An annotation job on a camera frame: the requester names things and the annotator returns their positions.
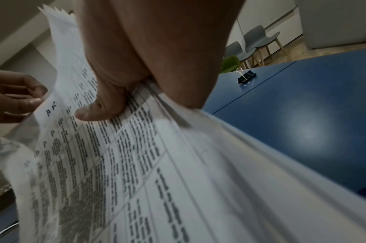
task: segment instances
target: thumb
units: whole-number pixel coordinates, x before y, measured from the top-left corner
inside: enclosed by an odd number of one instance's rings
[[[96,100],[75,111],[75,117],[83,121],[111,119],[121,113],[126,106],[127,88],[98,80]]]

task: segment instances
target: wooden floor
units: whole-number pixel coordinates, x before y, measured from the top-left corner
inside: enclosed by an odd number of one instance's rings
[[[273,57],[272,60],[270,58],[267,58],[264,60],[264,64],[267,66],[317,56],[325,56],[341,52],[360,50],[365,48],[366,48],[366,42],[346,46],[335,46],[322,49],[308,50],[304,44],[304,38],[303,36],[301,36],[298,39],[294,40],[293,42],[289,43],[287,46],[285,46],[285,50],[288,53],[287,56],[282,51],[276,52],[275,54],[272,55]]]

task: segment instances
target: gray chair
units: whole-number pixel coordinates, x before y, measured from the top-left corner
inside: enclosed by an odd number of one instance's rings
[[[278,44],[278,46],[282,49],[285,55],[287,55],[286,51],[284,50],[282,44],[278,40],[280,32],[276,33],[275,35],[271,37],[267,37],[266,31],[264,30],[262,25],[258,25],[257,27],[253,28],[249,32],[247,32],[244,35],[244,41],[246,42],[246,51],[250,51],[253,48],[258,49],[260,60],[262,61],[262,64],[264,66],[264,60],[262,56],[261,50],[263,48],[266,48],[269,57],[272,58],[270,50],[268,49],[268,45],[273,43],[274,41]]]
[[[234,56],[235,55],[239,58],[239,61],[243,62],[244,65],[246,66],[246,68],[248,68],[246,60],[249,59],[250,57],[252,57],[252,60],[255,59],[255,57],[254,57],[255,50],[256,50],[255,48],[252,48],[250,51],[248,51],[246,53],[246,52],[243,51],[243,49],[240,46],[239,42],[235,41],[234,43],[231,43],[230,45],[228,45],[226,47],[226,52],[225,52],[224,57],[229,57],[229,56]]]

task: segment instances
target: hand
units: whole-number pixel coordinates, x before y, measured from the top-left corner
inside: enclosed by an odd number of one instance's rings
[[[43,103],[47,93],[33,77],[18,72],[0,71],[0,123],[19,123]]]
[[[186,107],[211,93],[227,38],[244,0],[75,0],[87,60],[97,77],[95,102],[80,120],[104,120],[125,108],[127,87],[152,76]]]

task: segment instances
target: fingernail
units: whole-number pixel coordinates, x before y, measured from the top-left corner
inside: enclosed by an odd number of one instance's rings
[[[29,99],[28,102],[32,105],[32,106],[39,106],[43,103],[43,99],[41,98],[34,98],[34,99]]]
[[[83,106],[75,111],[75,117],[79,120],[86,120],[88,118],[89,106]]]

